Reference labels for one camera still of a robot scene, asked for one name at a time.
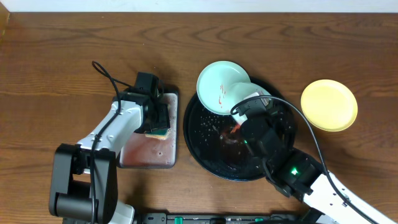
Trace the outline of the large mint green plate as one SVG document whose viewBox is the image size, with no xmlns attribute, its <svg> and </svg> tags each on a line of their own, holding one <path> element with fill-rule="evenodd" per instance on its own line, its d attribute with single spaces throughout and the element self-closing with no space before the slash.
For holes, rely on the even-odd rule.
<svg viewBox="0 0 398 224">
<path fill-rule="evenodd" d="M 227 102 L 227 109 L 232 112 L 232 107 L 243 101 L 245 97 L 250 94 L 261 91 L 264 95 L 269 95 L 269 92 L 263 89 L 263 87 L 254 83 L 234 83 L 226 91 L 225 100 Z"/>
</svg>

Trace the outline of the yellow plate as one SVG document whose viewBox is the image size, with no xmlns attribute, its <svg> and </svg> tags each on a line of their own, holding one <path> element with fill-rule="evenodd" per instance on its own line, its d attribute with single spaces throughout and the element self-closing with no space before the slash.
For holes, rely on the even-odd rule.
<svg viewBox="0 0 398 224">
<path fill-rule="evenodd" d="M 358 103 L 352 91 L 334 80 L 309 84 L 302 92 L 300 105 L 309 122 L 329 132 L 349 128 L 358 115 Z"/>
</svg>

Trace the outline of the green and yellow sponge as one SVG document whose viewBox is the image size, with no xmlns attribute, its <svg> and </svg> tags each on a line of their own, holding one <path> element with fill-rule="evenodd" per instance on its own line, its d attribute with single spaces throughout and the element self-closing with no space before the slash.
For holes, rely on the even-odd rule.
<svg viewBox="0 0 398 224">
<path fill-rule="evenodd" d="M 145 136 L 160 140 L 167 139 L 170 129 L 169 106 L 160 103 L 155 107 L 155 114 L 149 118 Z"/>
</svg>

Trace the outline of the small mint green plate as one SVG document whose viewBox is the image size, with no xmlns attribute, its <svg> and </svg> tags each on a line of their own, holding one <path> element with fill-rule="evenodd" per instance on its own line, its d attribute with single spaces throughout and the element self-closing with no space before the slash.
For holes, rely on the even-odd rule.
<svg viewBox="0 0 398 224">
<path fill-rule="evenodd" d="M 250 82 L 249 75 L 241 66 L 230 61 L 213 62 L 198 77 L 197 95 L 207 110 L 218 115 L 229 115 L 232 105 L 228 90 L 241 82 Z"/>
</svg>

